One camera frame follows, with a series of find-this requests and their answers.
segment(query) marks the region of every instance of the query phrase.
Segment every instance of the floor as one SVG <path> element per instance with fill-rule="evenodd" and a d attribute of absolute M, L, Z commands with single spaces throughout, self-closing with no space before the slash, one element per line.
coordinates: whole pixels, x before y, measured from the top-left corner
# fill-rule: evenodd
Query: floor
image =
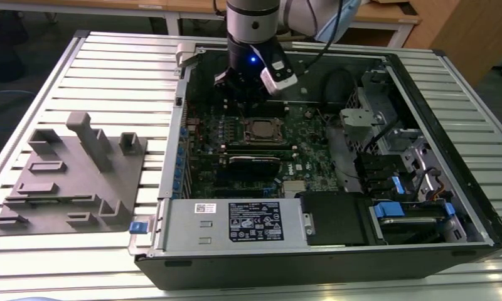
<path fill-rule="evenodd" d="M 78 29 L 123 33 L 152 33 L 154 31 L 164 33 L 166 31 L 163 20 L 140 17 L 60 14 L 58 19 L 58 24 L 49 24 L 43 13 L 24 14 L 23 22 L 31 38 L 27 43 L 17 46 L 17 53 L 28 71 L 21 79 L 0 84 L 0 90 L 39 91 Z M 213 21 L 208 24 L 203 22 L 187 21 L 183 28 L 184 34 L 223 35 L 225 24 L 221 21 Z M 502 76 L 497 71 L 488 74 L 477 91 L 502 122 Z M 0 150 L 17 126 L 31 100 L 32 97 L 24 94 L 0 95 Z"/>

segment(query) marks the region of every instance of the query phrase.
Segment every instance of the warning label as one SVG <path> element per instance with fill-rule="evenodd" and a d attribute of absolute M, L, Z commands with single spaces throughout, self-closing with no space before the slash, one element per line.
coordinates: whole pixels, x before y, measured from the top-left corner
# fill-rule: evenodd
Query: warning label
<path fill-rule="evenodd" d="M 229 229 L 235 243 L 285 240 L 279 203 L 229 203 Z"/>

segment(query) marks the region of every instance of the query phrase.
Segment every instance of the aluminum extrusion table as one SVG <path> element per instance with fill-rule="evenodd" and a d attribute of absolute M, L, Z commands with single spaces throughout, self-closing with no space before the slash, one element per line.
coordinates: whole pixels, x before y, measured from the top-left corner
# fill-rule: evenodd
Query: aluminum extrusion table
<path fill-rule="evenodd" d="M 67 116 L 83 110 L 107 135 L 136 132 L 148 137 L 135 216 L 155 214 L 182 41 L 226 43 L 213 38 L 96 32 L 74 38 L 0 154 L 0 210 L 28 160 L 25 142 L 32 130 L 52 128 L 71 134 Z M 323 45 L 294 43 L 293 47 L 319 49 Z M 334 49 L 386 51 L 401 57 L 502 217 L 502 125 L 449 59 L 426 50 Z M 134 264 L 127 249 L 132 238 L 127 232 L 0 237 L 0 300 L 32 296 L 62 300 L 502 300 L 502 257 L 460 265 L 422 280 L 164 292 Z M 136 245 L 148 246 L 150 236 L 138 236 Z"/>

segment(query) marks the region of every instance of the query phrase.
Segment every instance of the blue latch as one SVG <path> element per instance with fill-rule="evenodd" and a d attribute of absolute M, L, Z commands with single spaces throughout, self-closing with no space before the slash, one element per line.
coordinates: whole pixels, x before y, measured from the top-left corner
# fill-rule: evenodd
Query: blue latch
<path fill-rule="evenodd" d="M 405 216 L 400 202 L 381 202 L 374 206 L 377 218 L 393 218 Z"/>
<path fill-rule="evenodd" d="M 404 189 L 400 177 L 393 177 L 393 182 L 394 182 L 396 190 L 398 191 L 398 193 L 405 194 L 405 189 Z"/>
<path fill-rule="evenodd" d="M 445 210 L 446 210 L 446 214 L 449 216 L 456 215 L 456 209 L 454 209 L 454 206 L 452 205 L 452 203 L 445 203 Z"/>
<path fill-rule="evenodd" d="M 134 221 L 128 232 L 131 234 L 147 234 L 150 232 L 150 223 L 146 221 Z"/>

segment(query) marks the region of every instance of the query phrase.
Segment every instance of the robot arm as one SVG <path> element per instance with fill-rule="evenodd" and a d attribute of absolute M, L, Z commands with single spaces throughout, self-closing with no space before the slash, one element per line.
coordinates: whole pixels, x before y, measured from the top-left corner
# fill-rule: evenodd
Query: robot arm
<path fill-rule="evenodd" d="M 227 0 L 230 66 L 215 83 L 227 97 L 261 102 L 261 91 L 277 95 L 298 83 L 275 36 L 279 23 L 318 41 L 334 43 L 359 4 L 361 0 Z"/>

